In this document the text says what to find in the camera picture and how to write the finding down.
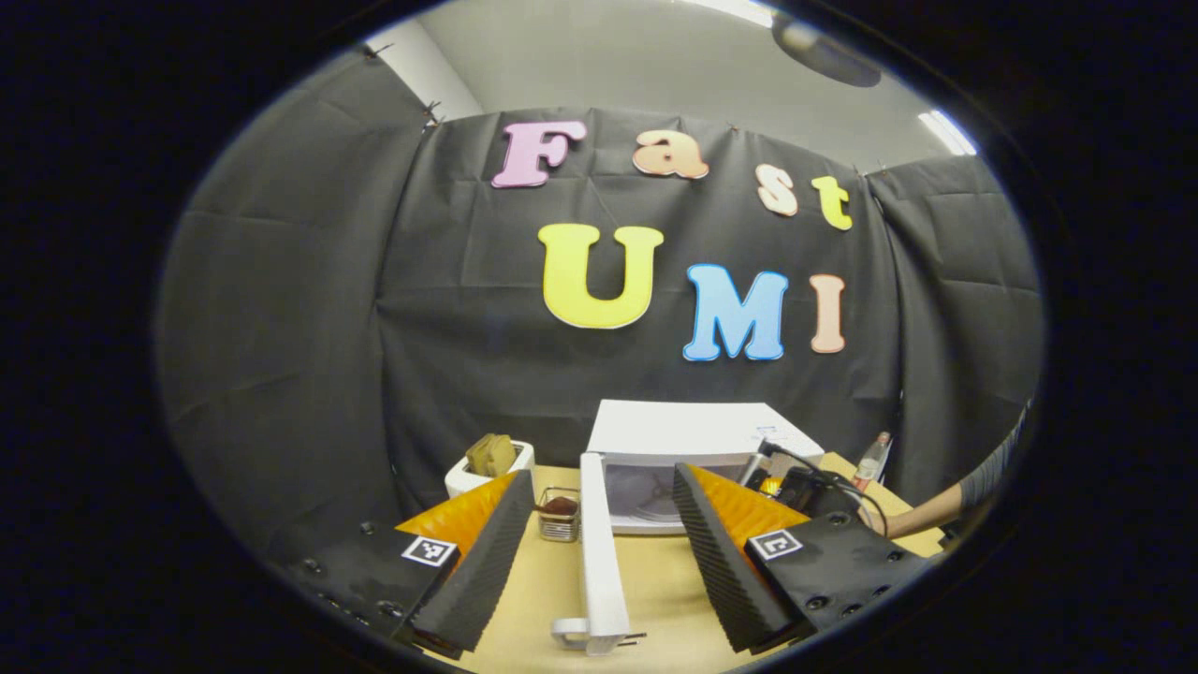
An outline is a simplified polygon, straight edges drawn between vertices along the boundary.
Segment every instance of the white microwave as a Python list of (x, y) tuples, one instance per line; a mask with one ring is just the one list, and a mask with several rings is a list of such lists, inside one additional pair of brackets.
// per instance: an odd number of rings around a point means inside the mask
[(587, 454), (603, 455), (613, 534), (683, 535), (673, 469), (689, 463), (740, 476), (762, 441), (818, 463), (823, 450), (766, 403), (599, 403)]

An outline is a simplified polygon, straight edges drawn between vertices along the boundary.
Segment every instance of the ceiling light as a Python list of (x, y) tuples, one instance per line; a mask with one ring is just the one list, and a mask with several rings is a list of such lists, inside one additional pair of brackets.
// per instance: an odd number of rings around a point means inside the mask
[(732, 14), (742, 19), (752, 22), (762, 28), (774, 25), (774, 11), (770, 7), (754, 2), (752, 0), (683, 0), (691, 5), (702, 5), (725, 14)]
[(919, 115), (919, 121), (928, 128), (940, 142), (944, 142), (954, 154), (976, 154), (978, 150), (966, 139), (966, 134), (952, 123), (940, 110), (932, 110)]
[(952, 135), (954, 140), (956, 140), (957, 144), (961, 145), (961, 148), (964, 150), (967, 154), (978, 153), (978, 150), (974, 150), (973, 142), (969, 142), (969, 140), (966, 139), (966, 134), (961, 133), (961, 129), (957, 128), (957, 125), (952, 123), (952, 120), (946, 117), (944, 113), (942, 113), (940, 110), (932, 110), (932, 116), (936, 117), (936, 121), (940, 122), (940, 126), (948, 129), (948, 132)]

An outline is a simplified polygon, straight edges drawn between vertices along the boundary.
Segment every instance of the person's arm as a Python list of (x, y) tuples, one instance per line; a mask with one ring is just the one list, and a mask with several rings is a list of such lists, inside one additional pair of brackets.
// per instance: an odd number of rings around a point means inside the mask
[[(882, 534), (882, 518), (870, 509), (870, 516), (861, 516), (861, 520), (872, 522), (873, 530)], [(910, 534), (918, 534), (932, 527), (948, 524), (961, 516), (961, 484), (949, 487), (931, 500), (916, 506), (914, 510), (900, 515), (887, 517), (887, 538), (901, 539)]]
[[(900, 539), (933, 527), (948, 524), (961, 517), (963, 510), (978, 505), (979, 502), (994, 491), (999, 478), (1002, 478), (1003, 472), (1006, 469), (1006, 462), (1011, 456), (1011, 448), (1019, 439), (1019, 432), (1023, 430), (1023, 424), (1028, 418), (1028, 409), (1030, 407), (1031, 401), (1028, 401), (1023, 406), (1023, 413), (1019, 414), (1018, 421), (1015, 423), (1015, 429), (986, 457), (986, 461), (981, 462), (981, 466), (975, 468), (964, 480), (932, 497), (931, 500), (920, 504), (914, 510), (888, 516), (887, 538)], [(869, 512), (870, 517), (866, 517), (863, 512), (860, 515), (861, 520), (867, 523), (872, 521), (873, 530), (882, 534), (882, 518), (872, 509)]]

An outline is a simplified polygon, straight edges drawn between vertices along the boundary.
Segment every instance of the wooden table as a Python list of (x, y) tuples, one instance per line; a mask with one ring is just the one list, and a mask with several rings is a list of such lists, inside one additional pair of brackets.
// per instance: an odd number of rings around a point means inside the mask
[[(823, 456), (821, 468), (851, 478), (855, 467), (837, 455)], [(534, 493), (545, 487), (577, 487), (579, 472), (537, 467)], [(871, 484), (873, 497), (887, 515), (910, 510), (885, 487)], [(908, 551), (930, 557), (940, 552), (943, 533), (932, 529), (895, 541)], [(553, 672), (637, 672), (706, 674), (726, 672), (766, 657), (776, 650), (736, 654), (724, 636), (707, 600), (703, 579), (686, 536), (616, 536), (616, 555), (628, 602), (633, 632), (647, 632), (640, 643), (617, 648), (611, 655), (588, 657), (565, 650), (549, 634), (557, 618), (582, 618), (581, 546), (540, 538), (536, 515), (530, 517), (491, 623), (474, 652), (460, 661), (430, 657), (471, 672), (489, 674)]]

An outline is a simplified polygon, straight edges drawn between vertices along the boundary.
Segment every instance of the blue letter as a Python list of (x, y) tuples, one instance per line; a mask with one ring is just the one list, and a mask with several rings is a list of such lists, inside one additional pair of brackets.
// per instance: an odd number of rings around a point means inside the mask
[(710, 362), (720, 356), (715, 328), (720, 328), (728, 358), (737, 358), (749, 330), (752, 342), (745, 357), (755, 362), (782, 358), (782, 292), (789, 280), (763, 271), (742, 302), (728, 269), (720, 265), (694, 265), (686, 277), (695, 284), (695, 339), (682, 351), (689, 362)]

